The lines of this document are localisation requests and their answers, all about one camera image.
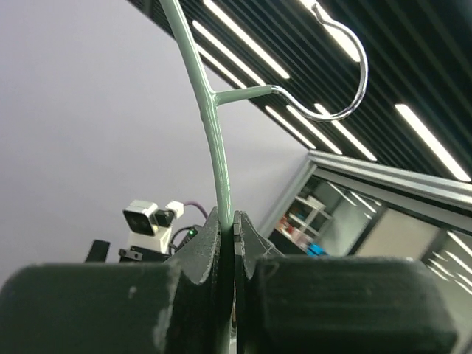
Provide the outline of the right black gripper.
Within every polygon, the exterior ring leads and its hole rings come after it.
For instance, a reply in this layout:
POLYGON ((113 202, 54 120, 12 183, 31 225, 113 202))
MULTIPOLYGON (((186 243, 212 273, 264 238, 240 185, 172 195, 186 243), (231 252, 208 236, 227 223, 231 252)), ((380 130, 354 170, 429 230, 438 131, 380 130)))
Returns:
MULTIPOLYGON (((180 228, 170 238, 170 243, 165 251, 154 251, 138 246, 132 246, 129 249, 120 249, 119 261, 121 263, 163 263, 189 243, 202 228, 203 226, 196 224, 180 228)), ((110 245, 111 243, 105 240, 94 240, 85 258, 85 262, 104 263, 107 259, 110 245)))

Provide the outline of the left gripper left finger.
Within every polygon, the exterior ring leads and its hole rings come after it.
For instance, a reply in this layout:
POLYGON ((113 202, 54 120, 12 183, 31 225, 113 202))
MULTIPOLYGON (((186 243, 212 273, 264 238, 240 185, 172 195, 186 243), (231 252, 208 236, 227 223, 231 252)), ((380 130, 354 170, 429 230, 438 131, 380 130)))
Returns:
POLYGON ((221 228, 163 263, 36 264, 1 289, 3 353, 222 353, 221 228))

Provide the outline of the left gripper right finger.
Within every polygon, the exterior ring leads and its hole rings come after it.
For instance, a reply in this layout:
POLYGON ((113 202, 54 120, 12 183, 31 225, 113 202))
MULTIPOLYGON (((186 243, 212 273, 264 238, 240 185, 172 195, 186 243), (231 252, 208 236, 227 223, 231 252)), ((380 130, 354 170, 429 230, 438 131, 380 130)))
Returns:
POLYGON ((239 353, 451 353, 429 269, 391 257, 285 255, 235 213, 239 353))

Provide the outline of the mint green hanger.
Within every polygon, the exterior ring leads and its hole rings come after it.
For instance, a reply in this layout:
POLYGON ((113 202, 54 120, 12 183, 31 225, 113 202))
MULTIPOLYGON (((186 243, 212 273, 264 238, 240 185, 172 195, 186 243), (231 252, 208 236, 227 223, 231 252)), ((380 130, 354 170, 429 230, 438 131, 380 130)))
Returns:
POLYGON ((358 36, 347 26, 333 19, 324 19, 320 12, 317 1, 312 6, 316 20, 323 26, 331 27, 343 32, 353 43, 359 57, 360 79, 357 92, 353 101, 342 111, 323 115, 317 114, 304 107, 293 95, 282 87, 275 85, 255 86, 231 91, 214 91, 208 81, 200 55, 196 49, 196 43, 190 31, 184 12, 178 1, 162 1, 162 8, 173 31, 174 38, 178 44, 184 64, 189 76, 192 88, 198 103, 201 121, 204 125, 209 152, 212 159, 212 168, 215 180, 215 191, 217 196, 218 221, 221 227, 221 246, 227 246, 233 256, 235 268, 232 281, 236 290, 236 320, 237 320, 237 352, 246 353, 247 334, 244 326, 246 316, 243 314, 245 308, 243 277, 244 252, 243 238, 241 237, 240 216, 234 216, 232 211, 232 200, 230 193, 229 172, 226 154, 218 120, 218 106, 260 97, 267 94, 279 94, 302 114, 302 116, 318 122, 339 121, 348 117, 359 107, 367 90, 369 64, 364 46, 358 36))

